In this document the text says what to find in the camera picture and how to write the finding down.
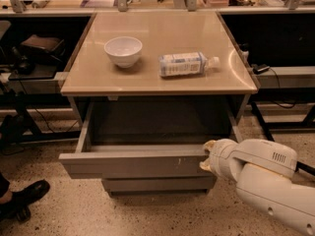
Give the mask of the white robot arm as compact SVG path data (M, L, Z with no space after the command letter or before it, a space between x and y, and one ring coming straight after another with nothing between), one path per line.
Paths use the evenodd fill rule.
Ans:
M204 143L209 157L200 167L236 183L238 197L303 236L315 236L315 188L292 182L294 149L267 140Z

